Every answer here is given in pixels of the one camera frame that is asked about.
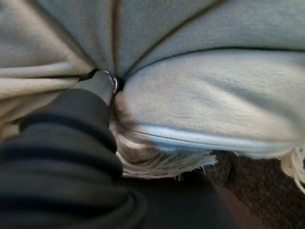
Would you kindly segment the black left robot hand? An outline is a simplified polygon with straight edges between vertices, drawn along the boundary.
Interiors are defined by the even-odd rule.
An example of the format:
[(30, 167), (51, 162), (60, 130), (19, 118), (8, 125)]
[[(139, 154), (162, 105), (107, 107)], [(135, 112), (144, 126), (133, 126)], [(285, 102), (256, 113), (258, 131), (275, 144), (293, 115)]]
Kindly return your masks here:
[(22, 119), (0, 146), (3, 229), (234, 229), (201, 173), (186, 181), (122, 178), (109, 128), (123, 82), (97, 71)]

